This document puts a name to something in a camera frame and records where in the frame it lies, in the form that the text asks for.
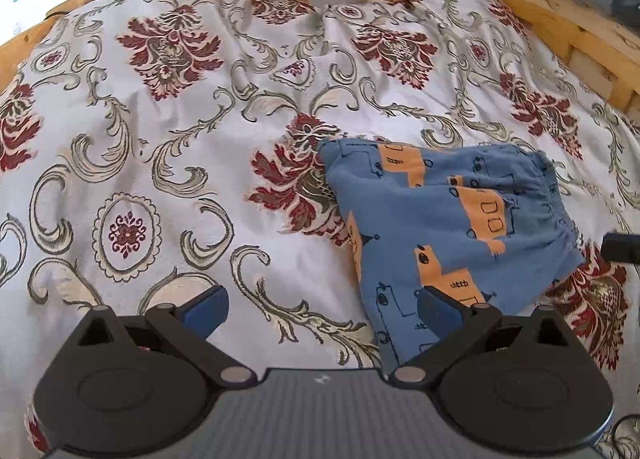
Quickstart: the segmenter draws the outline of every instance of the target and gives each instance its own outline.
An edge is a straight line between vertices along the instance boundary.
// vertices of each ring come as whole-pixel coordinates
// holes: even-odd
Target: blue children's shorts
[[[341,139],[320,156],[386,373],[438,339],[417,315],[423,286],[517,314],[583,261],[543,153]]]

